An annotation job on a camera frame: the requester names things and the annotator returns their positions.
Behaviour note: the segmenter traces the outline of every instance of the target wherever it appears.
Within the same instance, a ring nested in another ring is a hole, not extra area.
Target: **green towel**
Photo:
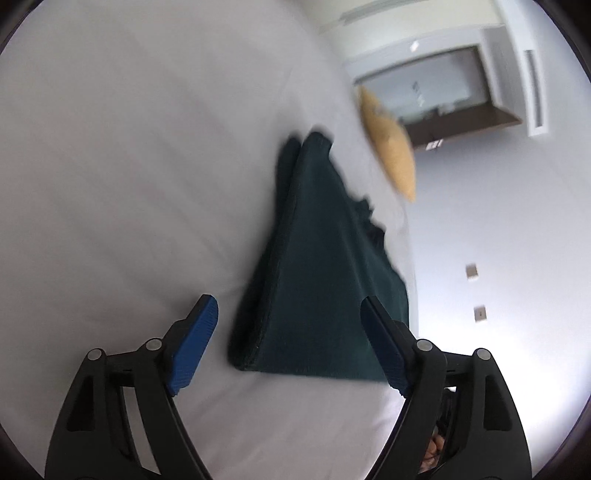
[[[239,305],[228,357],[240,370],[385,381],[359,306],[376,295],[408,325],[404,282],[370,221],[313,132],[290,138],[277,164],[275,225]]]

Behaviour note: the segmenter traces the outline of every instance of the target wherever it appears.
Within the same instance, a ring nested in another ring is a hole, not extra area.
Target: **person's hand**
[[[427,470],[437,466],[444,443],[445,440],[441,435],[433,435],[431,440],[429,440],[429,446],[427,447],[427,451],[425,452],[425,456],[423,457],[421,468],[419,469],[418,473],[426,472]]]

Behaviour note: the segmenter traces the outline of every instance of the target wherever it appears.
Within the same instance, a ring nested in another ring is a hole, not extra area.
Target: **air vent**
[[[375,15],[385,10],[390,10],[391,8],[424,1],[425,0],[376,0],[375,2],[370,2],[361,7],[347,10],[340,16],[339,21],[343,22],[344,25],[347,25],[356,22],[357,20],[361,20],[362,18],[370,17],[371,15]]]
[[[527,59],[528,67],[530,68],[531,88],[534,92],[534,112],[535,112],[535,127],[539,128],[544,125],[542,118],[542,100],[540,96],[540,78],[538,77],[538,67],[535,64],[535,57],[533,50],[525,50],[525,58]]]

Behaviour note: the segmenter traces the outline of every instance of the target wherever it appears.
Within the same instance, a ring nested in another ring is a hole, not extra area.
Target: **dark wooden cabinet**
[[[521,120],[491,102],[457,110],[447,115],[434,115],[405,125],[416,150],[432,150],[443,141],[464,135],[519,125]]]

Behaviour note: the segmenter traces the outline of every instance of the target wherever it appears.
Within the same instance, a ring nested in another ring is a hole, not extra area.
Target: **yellow pillow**
[[[361,118],[384,169],[409,201],[417,195],[413,146],[404,127],[382,107],[376,96],[360,87]]]

